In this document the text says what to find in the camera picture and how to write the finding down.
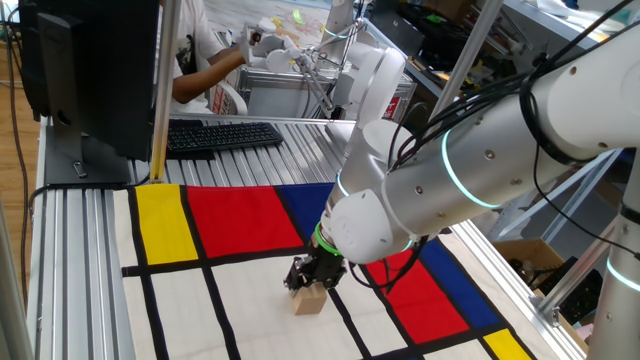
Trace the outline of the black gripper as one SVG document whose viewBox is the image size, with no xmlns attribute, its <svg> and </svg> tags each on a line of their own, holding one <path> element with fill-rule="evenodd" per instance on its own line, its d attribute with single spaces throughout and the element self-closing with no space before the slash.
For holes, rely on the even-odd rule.
<svg viewBox="0 0 640 360">
<path fill-rule="evenodd" d="M 283 284 L 292 292 L 314 283 L 320 283 L 326 290 L 330 290 L 339 284 L 346 271 L 341 255 L 330 253 L 322 247 L 311 246 L 307 256 L 293 258 Z"/>
</svg>

